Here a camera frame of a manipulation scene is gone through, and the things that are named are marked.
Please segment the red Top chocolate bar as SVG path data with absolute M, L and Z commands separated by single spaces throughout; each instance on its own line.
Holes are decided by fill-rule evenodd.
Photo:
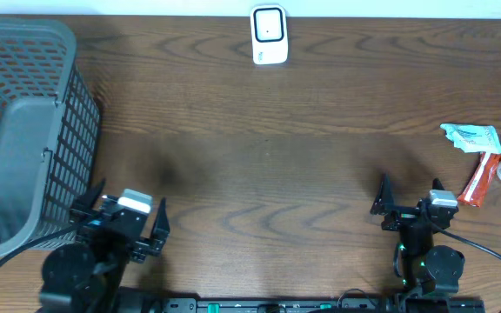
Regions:
M 481 207 L 500 160 L 501 154 L 481 152 L 479 164 L 457 200 L 466 205 Z

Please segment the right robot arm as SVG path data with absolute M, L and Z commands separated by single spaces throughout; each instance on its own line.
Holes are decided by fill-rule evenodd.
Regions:
M 383 175 L 370 213 L 384 218 L 383 230 L 399 234 L 393 268 L 404 279 L 404 290 L 382 300 L 378 310 L 450 312 L 451 296 L 458 292 L 464 271 L 464 255 L 449 246 L 436 245 L 433 236 L 448 228 L 458 213 L 453 193 L 434 179 L 428 196 L 416 205 L 399 205 L 389 177 Z

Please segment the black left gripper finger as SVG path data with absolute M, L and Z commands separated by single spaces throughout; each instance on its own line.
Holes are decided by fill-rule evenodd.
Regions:
M 81 196 L 77 197 L 70 209 L 74 211 L 90 211 L 92 210 L 97 199 L 102 194 L 104 189 L 105 180 L 103 179 L 100 183 L 97 183 L 93 187 L 88 188 Z
M 166 212 L 166 198 L 162 198 L 157 208 L 157 216 L 151 229 L 150 238 L 165 243 L 170 235 L 170 224 Z

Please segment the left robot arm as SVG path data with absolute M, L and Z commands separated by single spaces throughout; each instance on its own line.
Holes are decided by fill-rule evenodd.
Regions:
M 42 267 L 42 312 L 161 312 L 163 301 L 123 287 L 129 263 L 159 256 L 170 234 L 166 199 L 157 206 L 151 233 L 142 233 L 153 198 L 126 189 L 121 196 L 102 193 L 104 183 L 76 198 L 70 215 L 74 242 L 53 250 Z

